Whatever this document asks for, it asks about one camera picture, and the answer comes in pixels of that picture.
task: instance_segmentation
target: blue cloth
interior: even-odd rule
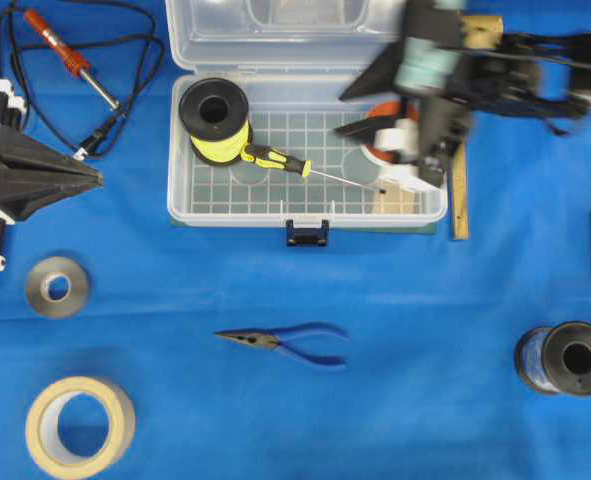
[[[69,42],[146,27],[97,7],[22,3],[47,11]],[[134,3],[155,13],[167,39],[162,2]],[[507,30],[591,29],[591,0],[473,7],[503,14]],[[22,42],[34,41],[20,23]],[[89,53],[118,97],[137,52]],[[42,107],[70,137],[101,123],[105,105],[50,52],[26,63]],[[591,117],[561,139],[537,121],[476,115],[467,242],[451,241],[445,220],[433,237],[333,231],[326,249],[287,249],[279,229],[170,226],[169,94],[182,74],[168,55],[114,153],[95,164],[103,190],[9,229],[0,479],[45,478],[24,422],[39,392],[69,375],[109,378],[135,405],[133,444],[106,480],[591,479],[591,398],[538,396],[513,369],[527,330],[591,322]],[[562,85],[559,75],[549,86]],[[61,150],[36,119],[26,133]],[[36,318],[23,295],[32,266],[55,254],[92,277],[88,307],[68,320]],[[212,335],[311,321],[348,332],[349,344],[300,344],[345,356],[346,372]]]

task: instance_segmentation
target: plastic storage box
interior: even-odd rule
[[[314,169],[381,186],[384,169],[332,130],[394,99],[342,103],[338,97],[395,38],[402,5],[403,0],[166,0],[173,59],[195,72],[173,87],[168,176],[173,219],[222,227],[284,227],[288,220],[319,227],[327,220],[331,227],[378,229],[440,220],[448,204],[445,187],[404,191],[386,182],[388,193],[380,195],[244,162],[206,165],[193,154],[178,114],[191,84],[226,78],[248,97],[253,143],[310,159]]]

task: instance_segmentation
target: spool of yellow wire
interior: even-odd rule
[[[248,100],[237,85],[223,78],[200,80],[184,93],[179,115],[202,161],[227,167],[241,160],[252,130]]]

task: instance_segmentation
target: wire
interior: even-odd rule
[[[125,10],[130,10],[132,12],[141,14],[145,16],[150,22],[150,29],[148,33],[137,33],[137,34],[130,34],[130,35],[123,35],[120,37],[116,37],[113,39],[108,39],[104,41],[96,41],[96,42],[88,42],[88,43],[78,43],[78,44],[71,44],[69,45],[70,48],[74,50],[84,50],[84,49],[93,49],[93,48],[106,48],[112,47],[116,45],[122,45],[129,42],[141,41],[143,42],[142,52],[139,56],[139,60],[137,63],[137,70],[135,73],[135,79],[133,81],[133,87],[131,89],[130,95],[126,99],[126,101],[122,104],[121,108],[115,112],[107,121],[103,123],[103,126],[100,129],[95,130],[95,133],[98,130],[102,131],[102,129],[106,125],[110,125],[108,131],[103,132],[104,140],[107,136],[109,136],[109,131],[113,125],[117,123],[118,120],[121,121],[115,127],[115,131],[110,138],[107,140],[107,145],[104,147],[104,150],[100,152],[92,152],[89,153],[89,157],[92,158],[101,158],[106,156],[115,146],[117,140],[119,139],[124,127],[126,126],[127,120],[130,116],[130,113],[133,109],[133,105],[137,97],[144,91],[144,89],[152,82],[153,78],[159,71],[162,60],[164,59],[164,55],[166,52],[166,47],[164,43],[157,37],[154,36],[155,29],[157,27],[155,18],[148,12],[146,9],[138,6],[132,5],[130,3],[126,3],[119,0],[60,0],[64,3],[71,3],[71,4],[86,4],[86,5],[97,5],[97,6],[106,6],[106,7],[115,7],[121,8]],[[27,105],[27,113],[24,118],[24,128],[28,122],[31,108],[35,112],[35,114],[40,118],[40,120],[44,123],[44,125],[51,131],[51,133],[67,148],[71,151],[75,152],[79,149],[78,145],[75,145],[73,142],[69,141],[49,120],[49,118],[44,114],[41,108],[38,106],[35,98],[31,93],[31,89],[28,83],[28,78],[25,73],[25,68],[22,65],[22,55],[28,51],[34,50],[46,50],[50,47],[45,44],[27,44],[19,46],[17,44],[17,40],[15,38],[15,32],[13,28],[13,13],[22,13],[26,10],[16,5],[17,0],[11,0],[9,7],[4,10],[0,14],[0,30],[4,19],[7,20],[7,30],[8,30],[8,39],[11,45],[11,56],[10,56],[10,64],[13,74],[15,75],[21,89],[24,92],[24,97],[26,100]],[[148,53],[151,49],[151,46],[155,44],[158,48],[158,54],[153,63],[152,67],[149,69],[148,73],[142,80],[144,65],[146,63],[146,59],[148,58]],[[2,67],[1,67],[1,37],[0,37],[0,77],[2,77]]]
[[[556,57],[540,56],[540,55],[520,55],[512,53],[500,53],[492,50],[468,50],[464,48],[443,48],[451,52],[466,53],[469,55],[481,55],[485,57],[500,58],[503,60],[528,60],[532,62],[551,62],[558,63],[560,65],[566,65],[573,68],[581,68],[584,70],[591,70],[591,63],[574,62],[572,60],[565,60]]]

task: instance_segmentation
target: box latch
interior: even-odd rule
[[[328,220],[320,228],[295,228],[293,220],[286,220],[286,245],[289,247],[325,247],[328,245]]]

